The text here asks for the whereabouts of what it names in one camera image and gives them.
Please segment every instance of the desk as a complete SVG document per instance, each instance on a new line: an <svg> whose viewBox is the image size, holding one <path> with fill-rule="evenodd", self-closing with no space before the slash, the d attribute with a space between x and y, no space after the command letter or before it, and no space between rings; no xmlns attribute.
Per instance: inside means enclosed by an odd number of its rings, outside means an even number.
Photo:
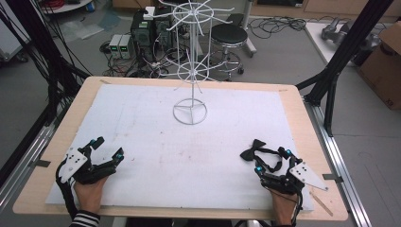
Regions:
<svg viewBox="0 0 401 227"><path fill-rule="evenodd" d="M181 82L175 79L122 79L91 77L86 79L81 90L57 132L52 138L42 159L50 161L48 168L36 167L26 183L21 195L14 204L13 210L18 214L66 214L63 205L45 204L46 197L54 182L54 173L64 153L75 138L76 132L88 112L96 93L102 84L128 84L142 86L176 87ZM298 90L292 85L256 84L236 82L204 82L202 88L219 88L231 90L255 90L277 92L282 100L288 124L299 156L320 175L330 173L324 159L322 148L309 120ZM315 210L302 213L299 219L344 220L347 219L345 207L339 190L333 181L326 182L328 192L310 188ZM104 206L100 210L102 216L122 217L170 217L170 218L231 218L231 219L271 219L269 210L228 210L198 208L153 208Z"/></svg>

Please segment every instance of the black stool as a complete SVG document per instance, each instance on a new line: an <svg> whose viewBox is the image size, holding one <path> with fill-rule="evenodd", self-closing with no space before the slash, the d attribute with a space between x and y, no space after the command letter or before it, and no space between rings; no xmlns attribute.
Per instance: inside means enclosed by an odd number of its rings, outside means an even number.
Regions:
<svg viewBox="0 0 401 227"><path fill-rule="evenodd" d="M239 47L246 43L248 39L247 32L239 26L221 24L212 27L211 38L214 44L218 44L223 47L222 51L219 50L211 54L211 58L216 58L216 55L221 54L220 62L218 63L221 66L217 69L221 72L228 73L228 80L231 80L231 72L235 70L237 70L238 74L243 74L244 68L241 63L241 58L228 49Z"/></svg>

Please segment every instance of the electronic equipment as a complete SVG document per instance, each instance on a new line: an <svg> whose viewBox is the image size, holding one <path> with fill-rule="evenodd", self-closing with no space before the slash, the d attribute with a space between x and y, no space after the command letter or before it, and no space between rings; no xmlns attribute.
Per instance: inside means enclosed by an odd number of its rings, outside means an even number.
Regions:
<svg viewBox="0 0 401 227"><path fill-rule="evenodd" d="M153 45L156 40L156 27L154 20L144 20L144 12L137 11L132 19L131 36L136 56L139 61L143 58L146 61L155 61L153 54Z"/></svg>
<svg viewBox="0 0 401 227"><path fill-rule="evenodd" d="M171 7L160 7L156 9L155 15L168 14L171 11ZM158 37L157 40L159 41L158 47L159 49L163 48L164 51L167 51L173 46L171 31L167 30L171 27L171 17L156 17L154 18L154 22L156 24L156 34Z"/></svg>
<svg viewBox="0 0 401 227"><path fill-rule="evenodd" d="M120 40L122 37L123 37L122 35L113 35L113 38L109 44L110 51L112 52L112 56L115 59L121 59L121 54L120 50L118 49L118 45L120 44Z"/></svg>
<svg viewBox="0 0 401 227"><path fill-rule="evenodd" d="M121 59L131 59L133 57L133 41L131 35L123 35L120 43L118 44Z"/></svg>

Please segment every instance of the cable bundle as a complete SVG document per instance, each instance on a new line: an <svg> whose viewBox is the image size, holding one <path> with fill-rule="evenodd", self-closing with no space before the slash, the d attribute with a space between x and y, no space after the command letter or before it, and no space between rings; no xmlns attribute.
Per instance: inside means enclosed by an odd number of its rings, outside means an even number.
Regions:
<svg viewBox="0 0 401 227"><path fill-rule="evenodd" d="M296 31L305 30L306 21L303 19L295 19L291 17L271 17L254 19L248 24L254 36L260 39L268 39L271 34L278 33L286 27L290 27ZM256 29L261 29L263 32L268 33L266 36L255 34Z"/></svg>

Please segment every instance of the white board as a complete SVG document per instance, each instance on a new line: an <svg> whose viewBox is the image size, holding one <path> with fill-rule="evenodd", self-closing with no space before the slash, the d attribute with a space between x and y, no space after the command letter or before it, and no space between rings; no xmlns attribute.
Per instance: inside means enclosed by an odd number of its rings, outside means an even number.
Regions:
<svg viewBox="0 0 401 227"><path fill-rule="evenodd" d="M197 99L208 115L184 125L173 106L191 97L180 88L112 85L99 89L71 148L103 136L93 163L104 163L122 147L125 160L105 184L103 205L217 209L271 209L271 196L254 173L254 162L239 154L253 139L266 148L296 148L276 92L202 89ZM258 155L274 166L278 158ZM288 168L284 162L280 174ZM63 203L54 184L46 203ZM304 209L313 203L304 190Z"/></svg>

